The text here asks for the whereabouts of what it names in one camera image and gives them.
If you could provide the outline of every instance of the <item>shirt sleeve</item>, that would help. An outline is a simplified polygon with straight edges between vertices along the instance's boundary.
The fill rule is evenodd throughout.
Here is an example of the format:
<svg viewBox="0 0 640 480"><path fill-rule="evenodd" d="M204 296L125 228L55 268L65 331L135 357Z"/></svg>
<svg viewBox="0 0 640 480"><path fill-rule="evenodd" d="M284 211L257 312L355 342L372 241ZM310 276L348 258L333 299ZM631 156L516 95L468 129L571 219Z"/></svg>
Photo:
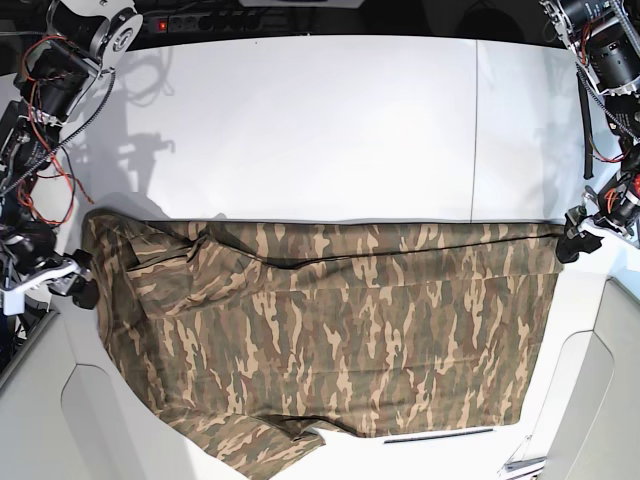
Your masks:
<svg viewBox="0 0 640 480"><path fill-rule="evenodd" d="M292 437L272 424L245 415L211 416L180 407L164 410L159 417L250 480L267 480L324 445L315 433Z"/></svg>

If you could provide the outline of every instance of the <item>camouflage fabric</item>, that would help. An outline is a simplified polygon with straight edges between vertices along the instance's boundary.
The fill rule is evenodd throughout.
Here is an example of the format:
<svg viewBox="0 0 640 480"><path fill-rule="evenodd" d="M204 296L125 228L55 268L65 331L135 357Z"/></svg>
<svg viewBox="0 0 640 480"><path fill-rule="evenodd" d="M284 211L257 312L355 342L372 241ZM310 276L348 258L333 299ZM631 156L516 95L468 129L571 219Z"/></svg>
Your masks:
<svg viewBox="0 0 640 480"><path fill-rule="evenodd" d="M100 334L164 422L253 479L323 444L512 424L560 265L550 225L85 221Z"/></svg>

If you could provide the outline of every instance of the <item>camo pattern cloth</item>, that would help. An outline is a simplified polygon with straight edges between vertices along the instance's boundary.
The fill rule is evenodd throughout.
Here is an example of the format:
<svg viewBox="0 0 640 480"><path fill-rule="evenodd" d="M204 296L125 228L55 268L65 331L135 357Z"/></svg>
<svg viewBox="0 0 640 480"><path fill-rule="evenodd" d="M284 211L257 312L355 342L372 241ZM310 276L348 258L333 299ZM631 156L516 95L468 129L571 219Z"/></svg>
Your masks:
<svg viewBox="0 0 640 480"><path fill-rule="evenodd" d="M512 424L560 265L551 225L141 223L90 214L103 343L138 398L268 479L323 445Z"/></svg>

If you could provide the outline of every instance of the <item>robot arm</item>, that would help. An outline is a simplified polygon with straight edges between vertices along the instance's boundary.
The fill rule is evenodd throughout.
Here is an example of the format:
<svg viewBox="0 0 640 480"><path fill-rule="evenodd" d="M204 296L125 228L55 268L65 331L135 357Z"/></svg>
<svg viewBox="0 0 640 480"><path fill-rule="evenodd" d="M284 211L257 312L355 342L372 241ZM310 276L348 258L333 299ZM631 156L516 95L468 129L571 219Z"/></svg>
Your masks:
<svg viewBox="0 0 640 480"><path fill-rule="evenodd" d="M29 204L40 170L55 153L95 119L115 80L115 66L142 26L133 0L52 0L47 33L29 49L12 102L0 120L0 300L4 315L24 311L24 295L46 284L57 295L72 296L84 308L97 302L90 257L55 252L55 228ZM62 127L79 113L95 81L111 75L108 94L81 130L60 139Z"/></svg>
<svg viewBox="0 0 640 480"><path fill-rule="evenodd" d="M599 156L619 163L620 170L601 192L587 188L583 204L566 215L565 236L556 253L562 263L571 263L581 252L600 248L601 238L593 233L598 229L629 242L640 217L640 37L622 0L540 3L560 40L576 56L578 78L604 111L623 152L615 159ZM592 138L585 141L593 147ZM587 213L590 204L597 209L594 215Z"/></svg>

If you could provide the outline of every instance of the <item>garment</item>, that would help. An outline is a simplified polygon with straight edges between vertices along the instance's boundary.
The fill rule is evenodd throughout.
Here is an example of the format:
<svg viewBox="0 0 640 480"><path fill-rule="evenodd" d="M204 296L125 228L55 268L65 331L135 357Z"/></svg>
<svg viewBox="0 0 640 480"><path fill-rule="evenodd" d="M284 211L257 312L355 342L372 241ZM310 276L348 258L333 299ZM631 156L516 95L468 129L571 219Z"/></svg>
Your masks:
<svg viewBox="0 0 640 480"><path fill-rule="evenodd" d="M100 335L138 398L267 479L359 437L519 420L560 264L551 225L85 220Z"/></svg>

